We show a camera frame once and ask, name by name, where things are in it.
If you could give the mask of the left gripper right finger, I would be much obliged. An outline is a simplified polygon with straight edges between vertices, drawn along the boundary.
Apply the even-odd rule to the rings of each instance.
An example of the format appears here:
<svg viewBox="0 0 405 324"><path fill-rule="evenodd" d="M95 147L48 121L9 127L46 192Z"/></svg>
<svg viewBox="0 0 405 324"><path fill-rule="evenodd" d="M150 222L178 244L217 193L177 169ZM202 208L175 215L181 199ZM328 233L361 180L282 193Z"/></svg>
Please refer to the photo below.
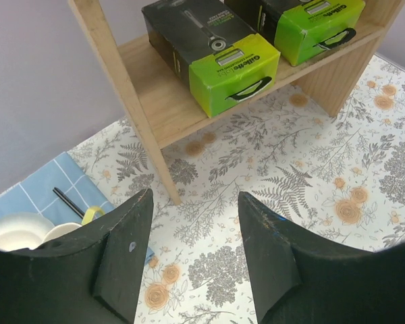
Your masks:
<svg viewBox="0 0 405 324"><path fill-rule="evenodd" d="M405 242L379 252L345 246L247 192L238 216L259 323L405 323Z"/></svg>

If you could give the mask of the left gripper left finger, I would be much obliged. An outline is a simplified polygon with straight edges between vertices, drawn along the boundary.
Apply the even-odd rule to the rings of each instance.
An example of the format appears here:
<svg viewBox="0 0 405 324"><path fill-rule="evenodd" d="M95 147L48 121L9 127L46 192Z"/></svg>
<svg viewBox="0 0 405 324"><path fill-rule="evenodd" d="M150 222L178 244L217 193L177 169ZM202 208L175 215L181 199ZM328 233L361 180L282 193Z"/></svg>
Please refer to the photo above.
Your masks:
<svg viewBox="0 0 405 324"><path fill-rule="evenodd" d="M133 323L153 209L141 190L34 250L0 251L0 323Z"/></svg>

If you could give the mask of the green black razor box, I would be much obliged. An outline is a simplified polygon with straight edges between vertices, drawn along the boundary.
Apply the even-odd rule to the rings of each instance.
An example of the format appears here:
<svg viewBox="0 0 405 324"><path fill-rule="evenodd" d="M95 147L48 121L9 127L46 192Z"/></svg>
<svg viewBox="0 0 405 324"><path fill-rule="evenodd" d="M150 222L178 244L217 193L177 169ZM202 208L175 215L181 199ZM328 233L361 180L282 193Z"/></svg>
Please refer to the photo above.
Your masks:
<svg viewBox="0 0 405 324"><path fill-rule="evenodd" d="M221 1L156 1L142 14L150 44L208 117L274 85L279 51Z"/></svg>
<svg viewBox="0 0 405 324"><path fill-rule="evenodd" d="M356 36L362 0L231 0L224 2L297 66Z"/></svg>

